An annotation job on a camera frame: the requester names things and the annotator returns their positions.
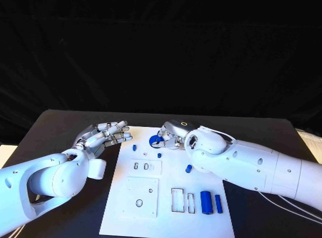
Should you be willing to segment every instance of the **white fabric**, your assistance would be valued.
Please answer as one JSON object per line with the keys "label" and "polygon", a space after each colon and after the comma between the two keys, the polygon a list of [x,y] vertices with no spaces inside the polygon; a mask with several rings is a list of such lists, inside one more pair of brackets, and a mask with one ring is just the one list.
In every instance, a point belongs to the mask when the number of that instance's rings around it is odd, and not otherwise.
{"label": "white fabric", "polygon": [[304,141],[307,148],[319,162],[322,164],[322,137],[311,135],[310,133],[297,130],[297,133]]}

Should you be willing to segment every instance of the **blue cylinder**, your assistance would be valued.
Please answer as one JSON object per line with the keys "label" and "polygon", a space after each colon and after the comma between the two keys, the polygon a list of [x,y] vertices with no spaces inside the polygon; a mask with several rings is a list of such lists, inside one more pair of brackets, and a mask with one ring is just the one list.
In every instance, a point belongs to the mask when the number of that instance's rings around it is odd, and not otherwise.
{"label": "blue cylinder", "polygon": [[208,191],[201,192],[201,209],[202,214],[205,215],[212,214],[212,197]]}
{"label": "blue cylinder", "polygon": [[185,172],[189,173],[189,172],[191,172],[191,169],[192,169],[192,166],[188,165],[186,168],[185,168]]}
{"label": "blue cylinder", "polygon": [[222,213],[219,195],[215,195],[215,209],[217,209],[217,213]]}

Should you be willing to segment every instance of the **white board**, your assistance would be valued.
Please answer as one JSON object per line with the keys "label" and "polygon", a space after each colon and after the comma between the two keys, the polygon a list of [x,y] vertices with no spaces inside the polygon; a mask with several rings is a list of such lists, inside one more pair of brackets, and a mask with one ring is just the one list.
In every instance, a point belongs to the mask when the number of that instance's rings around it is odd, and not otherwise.
{"label": "white board", "polygon": [[[159,128],[130,126],[133,139],[120,145],[117,163],[112,178],[107,204],[102,220],[100,235],[149,237],[149,238],[205,238],[234,237],[228,206],[222,188],[222,181],[214,174],[199,173],[192,169],[185,173],[189,158],[184,150],[169,150],[166,148],[153,149],[148,144],[148,139],[156,134]],[[126,203],[127,178],[130,176],[130,160],[161,161],[161,175],[138,175],[140,178],[158,179],[158,201],[156,216],[139,217],[125,216],[122,208]],[[185,212],[172,212],[171,189],[184,189]],[[212,196],[214,213],[201,213],[199,192],[209,191]],[[194,194],[195,213],[188,213],[188,193]],[[221,197],[222,214],[217,213],[214,195]]]}

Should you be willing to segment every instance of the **blue object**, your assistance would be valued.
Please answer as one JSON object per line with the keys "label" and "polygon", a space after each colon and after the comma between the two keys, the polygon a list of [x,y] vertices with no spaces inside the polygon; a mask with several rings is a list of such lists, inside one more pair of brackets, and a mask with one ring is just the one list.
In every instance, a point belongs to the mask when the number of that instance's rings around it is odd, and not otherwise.
{"label": "blue object", "polygon": [[161,141],[163,141],[163,138],[159,137],[158,135],[153,135],[153,136],[150,136],[150,138],[149,138],[149,140],[148,140],[148,143],[149,143],[149,145],[150,145],[152,148],[159,149],[159,147],[153,147],[153,146],[152,146],[152,143],[153,143],[153,142],[161,142]]}
{"label": "blue object", "polygon": [[202,214],[205,215],[212,214],[212,197],[208,191],[201,192],[201,209]]}
{"label": "blue object", "polygon": [[219,195],[215,195],[215,208],[217,208],[217,213],[222,213]]}
{"label": "blue object", "polygon": [[191,172],[191,169],[192,169],[192,166],[188,165],[186,168],[185,168],[185,172],[189,173],[189,172]]}

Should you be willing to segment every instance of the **robotic hand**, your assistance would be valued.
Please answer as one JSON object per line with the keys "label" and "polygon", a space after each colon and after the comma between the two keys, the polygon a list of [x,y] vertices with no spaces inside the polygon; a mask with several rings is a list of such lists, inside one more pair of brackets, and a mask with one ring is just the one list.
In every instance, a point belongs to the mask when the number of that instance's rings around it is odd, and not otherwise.
{"label": "robotic hand", "polygon": [[286,196],[322,211],[320,164],[179,120],[163,123],[149,139],[149,145],[153,148],[185,149],[199,172],[212,172],[240,187]]}
{"label": "robotic hand", "polygon": [[[60,206],[80,192],[86,178],[102,179],[106,162],[96,157],[129,141],[126,122],[90,125],[73,148],[0,170],[0,236]],[[30,203],[27,188],[41,198]]]}

